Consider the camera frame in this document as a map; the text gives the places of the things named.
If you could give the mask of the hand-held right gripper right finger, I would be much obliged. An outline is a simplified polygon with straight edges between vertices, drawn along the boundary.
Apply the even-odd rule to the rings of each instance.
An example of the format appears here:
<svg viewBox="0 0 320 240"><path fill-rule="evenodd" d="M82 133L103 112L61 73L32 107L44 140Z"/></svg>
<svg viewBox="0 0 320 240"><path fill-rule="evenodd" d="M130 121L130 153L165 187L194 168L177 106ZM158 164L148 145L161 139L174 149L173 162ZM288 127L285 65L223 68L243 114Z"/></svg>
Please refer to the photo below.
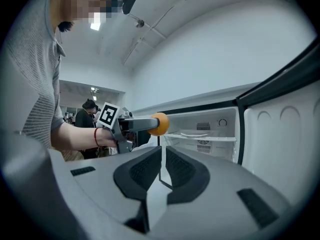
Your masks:
<svg viewBox="0 0 320 240"><path fill-rule="evenodd" d="M266 240L290 208L272 186L224 158L166 148L172 184L154 227L159 240Z"/></svg>

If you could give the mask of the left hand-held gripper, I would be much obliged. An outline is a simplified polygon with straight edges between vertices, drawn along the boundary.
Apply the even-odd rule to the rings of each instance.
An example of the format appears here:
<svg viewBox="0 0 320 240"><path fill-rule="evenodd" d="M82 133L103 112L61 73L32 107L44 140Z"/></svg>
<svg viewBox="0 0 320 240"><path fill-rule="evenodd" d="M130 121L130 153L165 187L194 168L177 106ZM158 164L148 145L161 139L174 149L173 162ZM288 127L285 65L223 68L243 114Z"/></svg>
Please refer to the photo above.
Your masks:
<svg viewBox="0 0 320 240"><path fill-rule="evenodd" d="M120 114L121 108L105 102L97 118L98 128L107 128L116 141L118 154L128 153L133 149L149 142L151 134L148 130L156 129L160 125L158 118L133 118L131 112L125 110Z"/></svg>

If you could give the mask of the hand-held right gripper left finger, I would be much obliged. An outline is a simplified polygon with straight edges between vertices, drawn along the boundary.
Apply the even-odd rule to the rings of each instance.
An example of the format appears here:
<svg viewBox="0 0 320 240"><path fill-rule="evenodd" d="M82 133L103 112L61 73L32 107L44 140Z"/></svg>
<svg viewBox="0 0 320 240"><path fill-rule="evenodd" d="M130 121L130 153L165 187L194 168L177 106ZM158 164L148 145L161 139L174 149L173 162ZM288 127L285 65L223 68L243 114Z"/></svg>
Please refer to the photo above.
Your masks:
<svg viewBox="0 0 320 240"><path fill-rule="evenodd" d="M151 234L147 192L158 176L162 148L68 162L78 193L72 207L89 240L162 240Z"/></svg>

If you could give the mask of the orange fruit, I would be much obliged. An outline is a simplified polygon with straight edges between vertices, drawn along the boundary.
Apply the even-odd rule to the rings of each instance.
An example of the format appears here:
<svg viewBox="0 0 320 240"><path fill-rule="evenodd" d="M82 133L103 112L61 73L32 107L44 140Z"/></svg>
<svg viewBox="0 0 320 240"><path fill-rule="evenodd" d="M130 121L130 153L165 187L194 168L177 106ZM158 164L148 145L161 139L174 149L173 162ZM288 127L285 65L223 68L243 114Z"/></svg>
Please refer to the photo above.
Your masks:
<svg viewBox="0 0 320 240"><path fill-rule="evenodd" d="M170 121L166 114L162 112L157 112L151 116L151 118L156 118L159 120L159 126L153 129L149 129L147 132L152 136L162 136L164 135L170 127Z"/></svg>

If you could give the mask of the small white refrigerator black frame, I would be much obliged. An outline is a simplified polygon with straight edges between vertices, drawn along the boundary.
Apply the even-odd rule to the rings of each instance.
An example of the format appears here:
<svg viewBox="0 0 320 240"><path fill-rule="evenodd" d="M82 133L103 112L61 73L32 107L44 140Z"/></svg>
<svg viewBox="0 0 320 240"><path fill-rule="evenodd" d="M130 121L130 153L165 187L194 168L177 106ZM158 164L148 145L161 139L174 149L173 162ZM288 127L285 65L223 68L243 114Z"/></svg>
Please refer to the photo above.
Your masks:
<svg viewBox="0 0 320 240"><path fill-rule="evenodd" d="M305 202L320 181L320 37L284 68L223 101L166 110L162 147L186 148L234 162ZM189 138L183 133L208 133Z"/></svg>

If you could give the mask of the person's left forearm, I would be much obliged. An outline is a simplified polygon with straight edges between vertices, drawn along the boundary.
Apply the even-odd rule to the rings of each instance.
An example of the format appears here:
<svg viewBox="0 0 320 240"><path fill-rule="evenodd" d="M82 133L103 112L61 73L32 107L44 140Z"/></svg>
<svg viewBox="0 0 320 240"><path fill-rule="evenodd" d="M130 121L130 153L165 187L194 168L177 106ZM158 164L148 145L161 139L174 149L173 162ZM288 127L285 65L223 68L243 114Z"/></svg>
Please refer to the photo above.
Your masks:
<svg viewBox="0 0 320 240"><path fill-rule="evenodd" d="M97 148L95 128L75 127L66 122L50 133L51 146L61 151L81 151Z"/></svg>

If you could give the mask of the person's left hand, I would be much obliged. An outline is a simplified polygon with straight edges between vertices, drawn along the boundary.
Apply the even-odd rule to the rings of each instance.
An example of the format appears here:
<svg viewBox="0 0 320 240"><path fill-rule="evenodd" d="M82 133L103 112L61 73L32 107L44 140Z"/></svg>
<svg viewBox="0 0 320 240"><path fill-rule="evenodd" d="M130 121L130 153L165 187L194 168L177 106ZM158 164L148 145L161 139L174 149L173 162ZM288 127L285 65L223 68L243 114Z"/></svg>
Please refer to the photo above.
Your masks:
<svg viewBox="0 0 320 240"><path fill-rule="evenodd" d="M117 147L117 143L108 128L98 128L96 130L96 142L100 147Z"/></svg>

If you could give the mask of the white plate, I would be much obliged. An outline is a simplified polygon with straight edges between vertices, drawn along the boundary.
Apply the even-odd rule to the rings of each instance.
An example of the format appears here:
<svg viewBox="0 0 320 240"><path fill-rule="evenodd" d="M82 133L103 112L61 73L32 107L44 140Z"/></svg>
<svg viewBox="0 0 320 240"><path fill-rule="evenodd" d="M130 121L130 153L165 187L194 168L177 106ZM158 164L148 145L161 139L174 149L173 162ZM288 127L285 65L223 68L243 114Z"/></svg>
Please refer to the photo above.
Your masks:
<svg viewBox="0 0 320 240"><path fill-rule="evenodd" d="M188 132L188 133L184 133L184 132L181 132L180 133L181 136L183 137L187 137L187 138L203 138L203 137L206 137L209 135L209 133L194 133L194 132Z"/></svg>

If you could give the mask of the long ceiling light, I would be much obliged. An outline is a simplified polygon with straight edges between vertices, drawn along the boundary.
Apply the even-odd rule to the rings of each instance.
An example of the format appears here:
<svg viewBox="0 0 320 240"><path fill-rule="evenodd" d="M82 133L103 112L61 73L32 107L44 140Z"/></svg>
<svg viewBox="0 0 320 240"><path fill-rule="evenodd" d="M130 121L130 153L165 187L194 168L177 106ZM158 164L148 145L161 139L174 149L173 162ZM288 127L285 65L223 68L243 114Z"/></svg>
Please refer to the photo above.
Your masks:
<svg viewBox="0 0 320 240"><path fill-rule="evenodd" d="M92 21L90 23L90 28L92 30L99 31L100 26L101 26L100 13L99 12L94 12Z"/></svg>

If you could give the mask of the person's grey striped shirt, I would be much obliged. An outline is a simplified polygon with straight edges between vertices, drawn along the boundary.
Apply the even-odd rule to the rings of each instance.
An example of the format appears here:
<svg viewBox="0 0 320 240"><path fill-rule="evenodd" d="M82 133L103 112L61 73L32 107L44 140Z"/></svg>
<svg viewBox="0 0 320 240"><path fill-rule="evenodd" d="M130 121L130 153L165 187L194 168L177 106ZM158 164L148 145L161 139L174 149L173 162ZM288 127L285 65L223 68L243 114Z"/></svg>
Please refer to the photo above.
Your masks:
<svg viewBox="0 0 320 240"><path fill-rule="evenodd" d="M0 81L16 70L28 87L22 97L38 97L25 113L22 132L51 148L51 131L63 122L59 76L63 48L50 20L50 0L29 0L14 20L0 52Z"/></svg>

